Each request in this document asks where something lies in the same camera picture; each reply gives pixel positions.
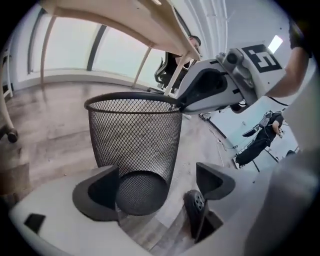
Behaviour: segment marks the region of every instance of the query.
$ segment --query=chair wheel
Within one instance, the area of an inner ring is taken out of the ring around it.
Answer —
[[[18,140],[18,132],[16,129],[11,129],[7,134],[8,141],[11,143],[16,143]]]

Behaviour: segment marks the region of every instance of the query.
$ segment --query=mesh wastebasket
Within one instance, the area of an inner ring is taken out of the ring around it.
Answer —
[[[117,206],[135,216],[157,211],[167,199],[176,163],[179,102],[128,91],[88,99],[84,107],[98,167],[118,165]]]

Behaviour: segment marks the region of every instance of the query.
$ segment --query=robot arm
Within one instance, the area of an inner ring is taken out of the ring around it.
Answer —
[[[188,114],[216,111],[243,100],[249,107],[285,73],[263,44],[232,48],[190,68],[177,98]]]

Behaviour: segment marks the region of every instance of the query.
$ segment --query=black cable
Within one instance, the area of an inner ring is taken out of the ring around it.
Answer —
[[[269,97],[269,96],[268,96],[268,98],[270,98],[271,100],[273,100],[274,102],[276,102],[276,103],[278,103],[278,104],[280,104],[280,105],[282,105],[282,106],[285,106],[285,107],[288,107],[288,106],[289,106],[289,105],[287,105],[287,104],[284,104],[284,103],[276,100],[275,98],[272,98],[272,97]]]

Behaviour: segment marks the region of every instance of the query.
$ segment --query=ceiling light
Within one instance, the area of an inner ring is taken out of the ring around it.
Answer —
[[[274,54],[282,44],[282,42],[283,40],[279,36],[275,35],[271,43],[269,44],[268,49]]]

